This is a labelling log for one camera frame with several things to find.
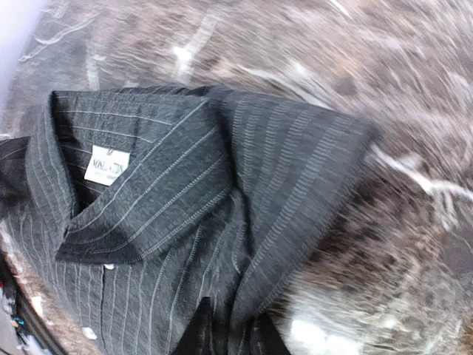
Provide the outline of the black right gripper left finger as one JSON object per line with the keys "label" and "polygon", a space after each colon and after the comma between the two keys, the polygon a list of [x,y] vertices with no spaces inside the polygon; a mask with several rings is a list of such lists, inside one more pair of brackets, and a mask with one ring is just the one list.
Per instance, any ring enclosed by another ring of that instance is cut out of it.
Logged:
{"label": "black right gripper left finger", "polygon": [[211,354],[211,299],[203,297],[172,355]]}

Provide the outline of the black pinstriped long sleeve shirt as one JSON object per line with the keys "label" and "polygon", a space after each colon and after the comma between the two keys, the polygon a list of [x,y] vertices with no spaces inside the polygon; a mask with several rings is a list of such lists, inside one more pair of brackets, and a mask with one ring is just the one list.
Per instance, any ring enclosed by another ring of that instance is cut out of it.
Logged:
{"label": "black pinstriped long sleeve shirt", "polygon": [[53,92],[35,115],[1,142],[1,218],[103,354],[172,354],[203,297],[211,354],[253,354],[378,134],[224,87]]}

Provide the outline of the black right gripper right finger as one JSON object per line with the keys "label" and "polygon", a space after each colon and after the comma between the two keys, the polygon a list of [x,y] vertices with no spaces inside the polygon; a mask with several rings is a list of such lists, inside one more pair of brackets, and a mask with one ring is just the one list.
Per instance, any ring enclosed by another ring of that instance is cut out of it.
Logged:
{"label": "black right gripper right finger", "polygon": [[253,354],[290,355],[268,314],[261,314],[253,322]]}

